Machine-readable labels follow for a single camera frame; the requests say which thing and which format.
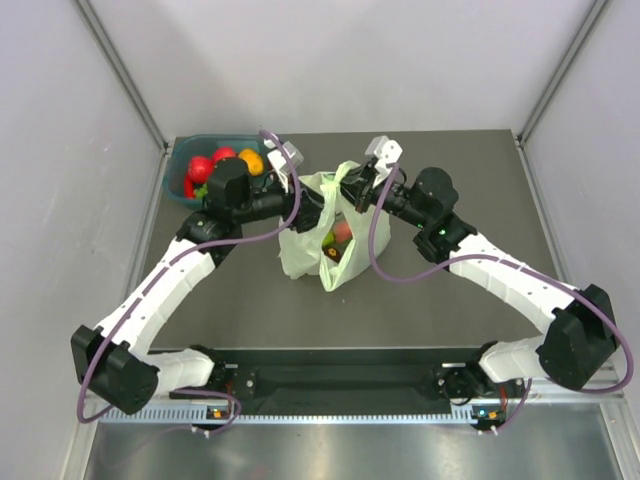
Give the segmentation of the pink fake peach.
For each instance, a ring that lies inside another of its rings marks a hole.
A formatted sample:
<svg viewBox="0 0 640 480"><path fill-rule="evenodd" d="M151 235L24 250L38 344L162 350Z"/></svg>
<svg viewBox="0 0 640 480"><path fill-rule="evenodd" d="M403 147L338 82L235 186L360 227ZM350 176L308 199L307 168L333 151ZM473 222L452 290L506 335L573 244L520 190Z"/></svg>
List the pink fake peach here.
<svg viewBox="0 0 640 480"><path fill-rule="evenodd" d="M333 226L333 235L337 244L343 244L352 239L352 232L346 221L336 223Z"/></svg>

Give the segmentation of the light green plastic bag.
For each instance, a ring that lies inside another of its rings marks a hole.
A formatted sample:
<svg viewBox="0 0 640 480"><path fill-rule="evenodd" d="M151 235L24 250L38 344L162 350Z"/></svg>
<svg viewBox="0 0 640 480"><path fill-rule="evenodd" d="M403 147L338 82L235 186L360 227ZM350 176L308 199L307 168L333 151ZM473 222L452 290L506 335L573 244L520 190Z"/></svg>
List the light green plastic bag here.
<svg viewBox="0 0 640 480"><path fill-rule="evenodd" d="M279 234L282 269L295 280L317 275L325 291L332 292L371 265L368 245L373 211L360 214L340 192L339 182L356 168L354 161L334 172L317 172L299 178L301 184L324 201L317 225L305 233L286 229Z"/></svg>

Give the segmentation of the dark purple fake mangosteen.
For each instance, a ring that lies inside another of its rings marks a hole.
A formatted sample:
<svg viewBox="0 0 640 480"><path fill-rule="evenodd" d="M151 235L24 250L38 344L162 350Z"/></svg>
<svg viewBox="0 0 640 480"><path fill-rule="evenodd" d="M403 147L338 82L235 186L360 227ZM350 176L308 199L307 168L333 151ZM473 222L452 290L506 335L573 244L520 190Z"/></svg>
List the dark purple fake mangosteen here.
<svg viewBox="0 0 640 480"><path fill-rule="evenodd" d="M339 263L342 258L342 253L333 245L324 246L322 251L327 258L336 263Z"/></svg>

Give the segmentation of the green fake apple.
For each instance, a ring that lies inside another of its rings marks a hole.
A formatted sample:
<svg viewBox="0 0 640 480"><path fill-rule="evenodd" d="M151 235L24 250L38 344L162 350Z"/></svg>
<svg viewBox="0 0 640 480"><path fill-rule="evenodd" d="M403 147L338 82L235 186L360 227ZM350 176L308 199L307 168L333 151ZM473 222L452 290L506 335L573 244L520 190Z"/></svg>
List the green fake apple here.
<svg viewBox="0 0 640 480"><path fill-rule="evenodd" d="M322 241L322 247L326 247L335 243L335 235L329 231Z"/></svg>

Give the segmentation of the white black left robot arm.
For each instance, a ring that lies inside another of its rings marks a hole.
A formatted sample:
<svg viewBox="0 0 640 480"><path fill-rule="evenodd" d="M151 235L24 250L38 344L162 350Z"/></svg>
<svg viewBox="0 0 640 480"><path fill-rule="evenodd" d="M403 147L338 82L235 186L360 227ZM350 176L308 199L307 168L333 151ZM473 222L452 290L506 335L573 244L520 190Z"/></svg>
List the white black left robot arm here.
<svg viewBox="0 0 640 480"><path fill-rule="evenodd" d="M190 292L246 242L243 225L280 217L283 228L304 233L318 224L322 196L295 176L285 179L287 186L256 188L244 160L227 158L214 166L202 209L184 221L151 273L96 327L80 326L72 335L79 411L89 392L134 414L157 395L196 388L212 397L224 390L227 374L211 351L153 354L150 346Z"/></svg>

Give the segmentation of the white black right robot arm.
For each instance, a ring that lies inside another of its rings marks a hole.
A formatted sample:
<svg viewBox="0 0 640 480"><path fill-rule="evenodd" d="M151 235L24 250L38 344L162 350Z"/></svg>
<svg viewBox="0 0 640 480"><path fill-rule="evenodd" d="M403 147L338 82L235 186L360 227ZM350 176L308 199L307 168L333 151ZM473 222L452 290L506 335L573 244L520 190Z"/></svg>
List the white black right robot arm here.
<svg viewBox="0 0 640 480"><path fill-rule="evenodd" d="M341 192L357 212L377 206L417 227L413 242L426 261L485 289L539 332L483 345L466 372L469 388L487 396L504 382L542 377L584 390L619 346L609 295L594 284L580 290L557 283L494 246L455 214L459 195L444 170L425 168L411 186L376 183L376 174L368 162L341 180Z"/></svg>

